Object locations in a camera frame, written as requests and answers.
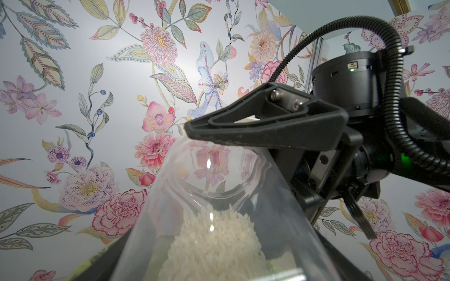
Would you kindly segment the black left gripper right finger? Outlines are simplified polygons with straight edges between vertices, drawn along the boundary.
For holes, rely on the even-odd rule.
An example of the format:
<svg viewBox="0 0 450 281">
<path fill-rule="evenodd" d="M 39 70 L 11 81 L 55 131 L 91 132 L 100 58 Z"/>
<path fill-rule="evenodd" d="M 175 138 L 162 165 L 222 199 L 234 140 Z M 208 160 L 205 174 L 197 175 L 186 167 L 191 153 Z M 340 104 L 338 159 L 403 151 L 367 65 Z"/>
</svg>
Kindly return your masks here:
<svg viewBox="0 0 450 281">
<path fill-rule="evenodd" d="M 316 232 L 316 234 L 342 281 L 371 281 L 369 277 L 341 254 L 323 235 L 319 232 Z"/>
</svg>

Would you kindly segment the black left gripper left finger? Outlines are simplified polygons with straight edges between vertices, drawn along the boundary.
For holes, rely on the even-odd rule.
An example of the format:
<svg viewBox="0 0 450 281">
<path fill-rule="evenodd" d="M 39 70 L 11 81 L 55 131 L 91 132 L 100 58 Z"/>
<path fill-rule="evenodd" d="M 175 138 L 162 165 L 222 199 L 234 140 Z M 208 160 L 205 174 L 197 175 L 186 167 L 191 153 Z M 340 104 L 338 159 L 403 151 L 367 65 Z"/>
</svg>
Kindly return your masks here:
<svg viewBox="0 0 450 281">
<path fill-rule="evenodd" d="M 117 241 L 108 244 L 96 255 L 82 264 L 68 276 L 69 281 L 108 281 L 125 248 L 131 231 Z"/>
</svg>

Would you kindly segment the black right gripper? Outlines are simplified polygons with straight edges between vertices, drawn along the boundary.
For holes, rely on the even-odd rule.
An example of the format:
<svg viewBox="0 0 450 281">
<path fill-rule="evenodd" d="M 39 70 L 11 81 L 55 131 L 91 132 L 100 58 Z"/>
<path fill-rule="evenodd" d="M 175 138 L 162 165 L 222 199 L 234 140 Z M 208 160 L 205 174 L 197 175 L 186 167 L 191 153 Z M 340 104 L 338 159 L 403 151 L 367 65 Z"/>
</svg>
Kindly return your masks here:
<svg viewBox="0 0 450 281">
<path fill-rule="evenodd" d="M 317 96 L 267 83 L 187 122 L 185 131 L 193 140 L 269 148 L 286 181 L 268 193 L 270 219 L 313 224 L 329 200 L 342 199 L 355 223 L 367 225 L 357 202 L 380 197 L 382 140 L 348 120 L 347 111 Z"/>
</svg>

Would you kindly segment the rice jar beige lid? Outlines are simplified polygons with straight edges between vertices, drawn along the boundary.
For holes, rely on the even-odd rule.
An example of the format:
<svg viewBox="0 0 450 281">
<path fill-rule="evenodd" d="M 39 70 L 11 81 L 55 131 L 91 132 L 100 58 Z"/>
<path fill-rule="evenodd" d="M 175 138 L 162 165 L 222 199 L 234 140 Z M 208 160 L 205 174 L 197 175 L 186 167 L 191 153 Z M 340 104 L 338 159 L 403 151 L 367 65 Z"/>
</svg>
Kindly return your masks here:
<svg viewBox="0 0 450 281">
<path fill-rule="evenodd" d="M 179 138 L 114 281 L 337 281 L 266 149 Z"/>
</svg>

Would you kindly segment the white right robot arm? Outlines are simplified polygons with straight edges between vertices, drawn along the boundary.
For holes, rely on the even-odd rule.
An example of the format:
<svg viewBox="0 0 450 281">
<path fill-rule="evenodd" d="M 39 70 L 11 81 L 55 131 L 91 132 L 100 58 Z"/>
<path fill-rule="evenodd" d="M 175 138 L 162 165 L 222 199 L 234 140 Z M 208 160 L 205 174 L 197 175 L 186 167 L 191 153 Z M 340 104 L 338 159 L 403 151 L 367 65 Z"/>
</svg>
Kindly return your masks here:
<svg viewBox="0 0 450 281">
<path fill-rule="evenodd" d="M 373 32 L 384 48 L 343 55 L 312 72 L 311 93 L 277 80 L 310 43 L 336 30 Z M 378 198 L 389 174 L 450 189 L 450 123 L 408 97 L 403 84 L 404 46 L 389 23 L 351 16 L 328 23 L 300 41 L 268 82 L 233 104 L 189 121 L 190 139 L 271 151 L 309 222 L 328 201 L 342 199 L 369 239 L 376 234 L 357 205 Z"/>
</svg>

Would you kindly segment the aluminium corner post right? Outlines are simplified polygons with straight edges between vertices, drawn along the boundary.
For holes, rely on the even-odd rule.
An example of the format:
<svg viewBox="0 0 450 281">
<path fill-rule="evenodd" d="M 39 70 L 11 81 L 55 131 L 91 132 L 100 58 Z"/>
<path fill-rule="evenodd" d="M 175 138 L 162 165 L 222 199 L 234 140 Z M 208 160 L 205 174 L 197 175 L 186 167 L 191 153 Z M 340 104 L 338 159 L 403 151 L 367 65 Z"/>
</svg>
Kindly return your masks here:
<svg viewBox="0 0 450 281">
<path fill-rule="evenodd" d="M 311 57 L 305 80 L 305 92 L 308 94 L 313 90 L 312 72 L 322 63 L 323 44 L 324 39 L 323 37 L 320 37 L 319 39 L 316 39 L 311 46 Z"/>
</svg>

